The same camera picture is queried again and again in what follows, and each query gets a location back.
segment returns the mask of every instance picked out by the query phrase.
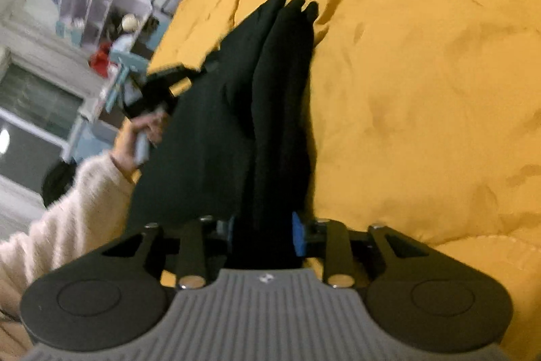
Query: white logo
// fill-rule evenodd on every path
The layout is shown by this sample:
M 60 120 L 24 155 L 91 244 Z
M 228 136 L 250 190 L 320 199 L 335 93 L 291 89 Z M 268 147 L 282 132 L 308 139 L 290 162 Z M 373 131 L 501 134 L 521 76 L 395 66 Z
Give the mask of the white logo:
M 268 284 L 268 283 L 270 283 L 270 282 L 272 282 L 274 280 L 274 276 L 272 274 L 269 274 L 269 273 L 260 275 L 258 278 L 259 278 L 260 282 L 263 282 L 265 284 Z

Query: human hand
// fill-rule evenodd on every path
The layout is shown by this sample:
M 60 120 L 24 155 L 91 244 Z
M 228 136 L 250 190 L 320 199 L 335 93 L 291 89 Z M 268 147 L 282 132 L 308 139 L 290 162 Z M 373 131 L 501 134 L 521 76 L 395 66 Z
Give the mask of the human hand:
M 137 169 L 135 162 L 135 142 L 137 135 L 144 132 L 148 140 L 157 145 L 162 140 L 162 133 L 167 113 L 158 111 L 129 120 L 123 127 L 123 135 L 117 139 L 115 147 L 110 152 L 111 160 L 117 169 L 131 180 Z

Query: yellow blanket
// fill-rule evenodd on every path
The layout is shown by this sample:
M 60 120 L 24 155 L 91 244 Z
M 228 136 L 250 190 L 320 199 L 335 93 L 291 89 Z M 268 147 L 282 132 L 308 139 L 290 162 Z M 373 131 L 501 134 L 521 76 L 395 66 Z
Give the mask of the yellow blanket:
M 199 66 L 265 0 L 183 0 L 151 69 Z M 314 0 L 310 206 L 384 222 L 500 280 L 541 351 L 540 0 Z

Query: red object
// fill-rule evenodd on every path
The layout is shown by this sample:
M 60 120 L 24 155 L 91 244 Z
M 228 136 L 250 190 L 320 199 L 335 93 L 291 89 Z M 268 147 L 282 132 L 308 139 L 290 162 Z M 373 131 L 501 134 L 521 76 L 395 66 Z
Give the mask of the red object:
M 99 45 L 98 50 L 88 59 L 88 66 L 96 71 L 103 78 L 107 78 L 107 67 L 109 66 L 109 51 L 111 42 L 104 42 Z

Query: black fabric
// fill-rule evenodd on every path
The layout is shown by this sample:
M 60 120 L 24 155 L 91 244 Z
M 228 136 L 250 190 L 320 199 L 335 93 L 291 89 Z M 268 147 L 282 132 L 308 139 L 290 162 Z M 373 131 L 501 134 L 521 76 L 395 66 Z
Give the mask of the black fabric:
M 43 205 L 49 207 L 73 186 L 77 163 L 59 160 L 47 172 L 41 186 Z
M 285 2 L 268 0 L 232 30 L 212 53 L 218 68 L 179 97 L 135 188 L 128 229 L 234 218 L 237 249 L 294 256 L 291 214 L 310 172 L 300 108 L 317 5 Z

